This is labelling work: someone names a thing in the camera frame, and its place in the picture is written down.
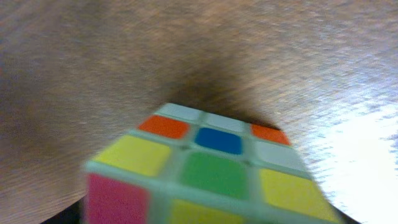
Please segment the multicoloured puzzle cube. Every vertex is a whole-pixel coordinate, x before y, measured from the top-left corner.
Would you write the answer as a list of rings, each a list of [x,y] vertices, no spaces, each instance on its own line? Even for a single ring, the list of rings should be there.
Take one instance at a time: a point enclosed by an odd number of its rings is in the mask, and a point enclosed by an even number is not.
[[[173,103],[85,174],[87,224],[342,221],[282,131]]]

